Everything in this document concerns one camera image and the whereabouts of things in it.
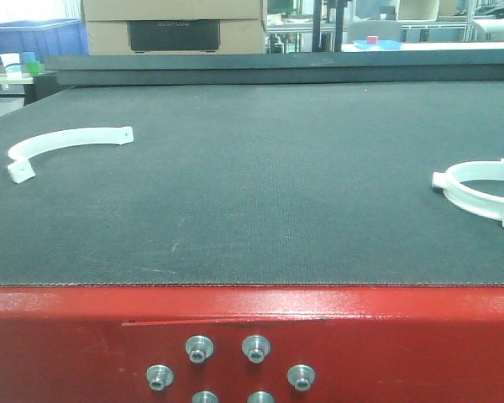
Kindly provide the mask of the red metal robot base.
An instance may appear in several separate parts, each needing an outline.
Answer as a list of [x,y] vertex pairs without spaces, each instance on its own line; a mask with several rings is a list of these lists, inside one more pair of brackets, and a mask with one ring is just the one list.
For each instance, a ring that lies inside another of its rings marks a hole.
[[0,402],[504,402],[504,287],[0,287]]

